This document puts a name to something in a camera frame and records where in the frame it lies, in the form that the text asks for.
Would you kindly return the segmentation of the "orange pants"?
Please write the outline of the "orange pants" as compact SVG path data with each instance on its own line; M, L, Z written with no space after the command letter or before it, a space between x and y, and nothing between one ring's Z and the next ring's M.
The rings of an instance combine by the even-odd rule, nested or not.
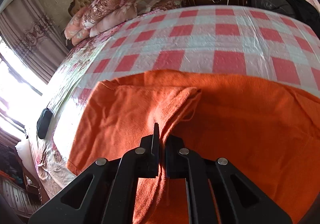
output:
M243 75L149 71L96 84L67 168L121 158L159 124L201 157L227 158L298 223L319 194L319 98Z

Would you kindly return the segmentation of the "floral bed sheet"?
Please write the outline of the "floral bed sheet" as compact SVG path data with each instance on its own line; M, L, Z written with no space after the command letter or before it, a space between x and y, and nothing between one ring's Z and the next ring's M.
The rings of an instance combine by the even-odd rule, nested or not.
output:
M67 129L74 131L79 123L75 110L71 115L62 117L61 114L69 100L74 100L81 106L85 101L79 97L83 88L78 84L91 65L97 66L100 52L110 39L125 25L130 25L132 20L122 22L117 26L106 30L94 37L87 37L79 42L67 55L51 78L47 88L37 104L32 107L35 114L26 126L30 152L34 164L33 178L39 184L39 194L43 201L54 197L61 189L69 184L74 174L66 168L68 152L72 145L74 133L67 134L62 139L62 144L53 140L58 124L64 123ZM48 108L52 112L48 130L44 139L37 135L37 122L43 109Z

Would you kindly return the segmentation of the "black pouch on bed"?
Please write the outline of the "black pouch on bed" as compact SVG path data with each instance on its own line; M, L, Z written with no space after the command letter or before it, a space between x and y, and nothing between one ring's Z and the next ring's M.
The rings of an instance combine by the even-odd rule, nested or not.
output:
M42 111L36 125L36 133L38 138L44 139L46 137L52 116L53 114L50 109L45 108Z

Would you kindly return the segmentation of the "red white checkered mat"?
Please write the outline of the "red white checkered mat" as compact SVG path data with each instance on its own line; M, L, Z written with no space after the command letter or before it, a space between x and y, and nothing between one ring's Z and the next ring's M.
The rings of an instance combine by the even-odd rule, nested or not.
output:
M256 76L319 95L319 39L310 26L243 6L196 6L132 19L79 82L86 99L98 81L157 69Z

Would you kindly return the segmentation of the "pink floral pillow stack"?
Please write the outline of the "pink floral pillow stack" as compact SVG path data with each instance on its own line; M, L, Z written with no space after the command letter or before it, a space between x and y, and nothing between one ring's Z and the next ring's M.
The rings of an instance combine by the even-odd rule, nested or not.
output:
M90 30L81 27L81 19L87 7L81 8L67 24L64 34L67 40L70 40L73 46L89 37Z

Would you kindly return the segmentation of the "pink patterned curtain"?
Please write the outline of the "pink patterned curtain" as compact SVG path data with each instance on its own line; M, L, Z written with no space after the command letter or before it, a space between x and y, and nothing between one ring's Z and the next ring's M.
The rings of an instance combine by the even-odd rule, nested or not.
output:
M65 39L39 0L13 0L1 12L1 36L45 84L69 53Z

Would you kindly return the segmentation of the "folded floral quilt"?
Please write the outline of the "folded floral quilt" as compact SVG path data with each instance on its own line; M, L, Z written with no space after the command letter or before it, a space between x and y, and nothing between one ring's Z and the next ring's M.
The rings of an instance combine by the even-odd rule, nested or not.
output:
M141 0L94 0L84 12L81 27L95 37L109 29L137 17Z

